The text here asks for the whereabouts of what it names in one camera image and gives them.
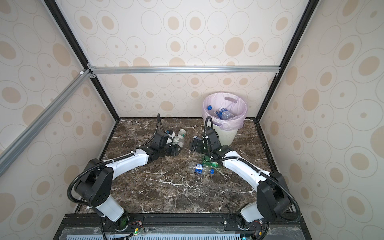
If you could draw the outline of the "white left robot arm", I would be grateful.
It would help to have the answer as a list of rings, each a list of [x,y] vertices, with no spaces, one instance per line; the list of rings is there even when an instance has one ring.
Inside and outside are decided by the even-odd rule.
[[[84,200],[81,205],[92,208],[98,215],[118,223],[126,218],[126,211],[111,196],[113,180],[120,175],[140,166],[144,166],[160,157],[178,156],[183,149],[186,135],[184,129],[179,133],[169,131],[157,132],[152,140],[129,154],[107,161],[97,159],[89,161],[85,170],[79,174],[68,189],[68,197],[72,191],[79,194]]]

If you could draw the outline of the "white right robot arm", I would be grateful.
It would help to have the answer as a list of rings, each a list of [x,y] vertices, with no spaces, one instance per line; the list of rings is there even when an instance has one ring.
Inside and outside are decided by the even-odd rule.
[[[209,162],[233,171],[256,190],[257,200],[237,212],[238,219],[243,223],[262,219],[274,222],[282,218],[282,214],[292,205],[293,196],[280,173],[262,170],[242,158],[231,147],[222,145],[218,134],[211,127],[202,137],[193,138],[190,149],[206,155]]]

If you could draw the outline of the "small crushed bottle blue cap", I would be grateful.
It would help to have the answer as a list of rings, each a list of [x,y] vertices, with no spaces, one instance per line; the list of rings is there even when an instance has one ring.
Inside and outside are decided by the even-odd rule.
[[[188,164],[188,171],[197,175],[213,175],[215,173],[215,169],[210,166],[203,165],[196,162],[190,162]]]

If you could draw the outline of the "green bottle yellow cap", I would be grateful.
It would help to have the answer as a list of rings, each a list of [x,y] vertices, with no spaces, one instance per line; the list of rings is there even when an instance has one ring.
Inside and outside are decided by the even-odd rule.
[[[213,162],[208,156],[203,157],[203,165],[209,166],[212,168],[218,168],[219,164],[216,162]]]

